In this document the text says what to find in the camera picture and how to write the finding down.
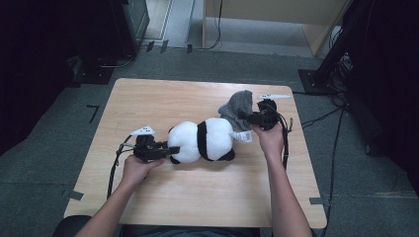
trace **black stand leg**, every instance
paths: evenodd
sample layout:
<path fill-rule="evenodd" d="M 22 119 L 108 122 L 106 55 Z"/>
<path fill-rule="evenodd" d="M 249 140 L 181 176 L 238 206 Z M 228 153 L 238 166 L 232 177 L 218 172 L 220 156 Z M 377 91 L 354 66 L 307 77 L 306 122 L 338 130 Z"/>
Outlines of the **black stand leg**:
<path fill-rule="evenodd" d="M 359 3 L 353 16 L 348 20 L 347 26 L 343 29 L 342 34 L 336 39 L 329 53 L 321 63 L 317 70 L 301 70 L 298 74 L 305 92 L 308 94 L 336 94 L 335 91 L 328 87 L 330 75 L 336 62 L 344 55 L 348 38 L 355 37 L 351 34 L 354 29 L 362 24 L 362 16 L 371 6 L 372 0 L 365 0 Z"/>

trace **gray fabric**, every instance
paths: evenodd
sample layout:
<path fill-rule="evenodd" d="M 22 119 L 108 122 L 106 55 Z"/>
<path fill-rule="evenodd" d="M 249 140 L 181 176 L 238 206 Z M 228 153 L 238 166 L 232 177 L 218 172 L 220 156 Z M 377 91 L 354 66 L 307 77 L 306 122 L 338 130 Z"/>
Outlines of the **gray fabric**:
<path fill-rule="evenodd" d="M 252 114 L 252 92 L 251 91 L 239 91 L 234 93 L 230 100 L 218 109 L 218 113 L 221 117 L 227 119 L 233 127 L 237 127 L 241 130 L 250 130 L 250 124 L 244 119 L 238 118 L 238 112 L 241 110 L 246 114 Z"/>

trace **black plush patch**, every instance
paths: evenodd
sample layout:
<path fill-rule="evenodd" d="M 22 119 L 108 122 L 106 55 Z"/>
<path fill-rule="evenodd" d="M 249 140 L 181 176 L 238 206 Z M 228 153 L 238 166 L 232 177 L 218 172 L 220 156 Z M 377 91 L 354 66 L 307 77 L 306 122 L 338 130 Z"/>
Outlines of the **black plush patch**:
<path fill-rule="evenodd" d="M 234 157 L 235 157 L 234 150 L 233 150 L 233 149 L 231 149 L 230 151 L 228 151 L 228 153 L 227 153 L 227 154 L 225 154 L 225 155 L 221 156 L 221 158 L 219 158 L 218 160 L 230 161 L 230 160 L 233 160 L 233 159 L 234 159 Z"/>
<path fill-rule="evenodd" d="M 209 160 L 207 155 L 207 123 L 205 121 L 198 124 L 197 143 L 201 156 Z"/>
<path fill-rule="evenodd" d="M 180 164 L 180 162 L 178 160 L 176 160 L 175 158 L 173 158 L 173 156 L 170 156 L 170 161 L 172 162 L 172 164 L 175 164 L 175 165 Z"/>

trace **white label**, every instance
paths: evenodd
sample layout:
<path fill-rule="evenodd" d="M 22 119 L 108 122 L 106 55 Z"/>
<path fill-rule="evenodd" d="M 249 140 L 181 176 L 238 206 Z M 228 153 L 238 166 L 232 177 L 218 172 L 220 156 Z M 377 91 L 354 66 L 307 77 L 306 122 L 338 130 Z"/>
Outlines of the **white label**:
<path fill-rule="evenodd" d="M 241 132 L 236 132 L 236 131 L 231 131 L 230 132 L 230 136 L 240 142 L 251 142 L 252 141 L 252 131 L 251 130 L 247 130 L 247 131 L 241 131 Z"/>

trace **tabletop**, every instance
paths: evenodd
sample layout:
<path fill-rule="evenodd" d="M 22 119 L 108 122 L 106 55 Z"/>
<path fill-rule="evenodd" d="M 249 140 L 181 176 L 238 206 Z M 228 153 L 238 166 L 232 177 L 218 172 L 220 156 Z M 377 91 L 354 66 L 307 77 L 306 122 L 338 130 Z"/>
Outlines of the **tabletop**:
<path fill-rule="evenodd" d="M 243 90 L 253 93 L 253 111 L 258 111 L 259 95 L 291 95 L 276 100 L 278 112 L 286 120 L 293 118 L 287 173 L 310 227 L 323 228 L 326 217 L 289 87 L 124 78 L 114 86 L 74 188 L 83 198 L 71 198 L 64 217 L 93 215 L 103 205 L 116 151 L 131 131 L 149 125 L 156 141 L 166 141 L 169 129 L 180 122 L 219 118 L 218 108 Z M 121 223 L 270 227 L 267 165 L 253 131 L 252 138 L 252 142 L 233 142 L 232 161 L 201 158 L 179 165 L 166 161 L 153 169 L 131 197 Z M 135 144 L 135 137 L 129 143 Z M 114 188 L 121 181 L 127 155 L 120 157 Z"/>

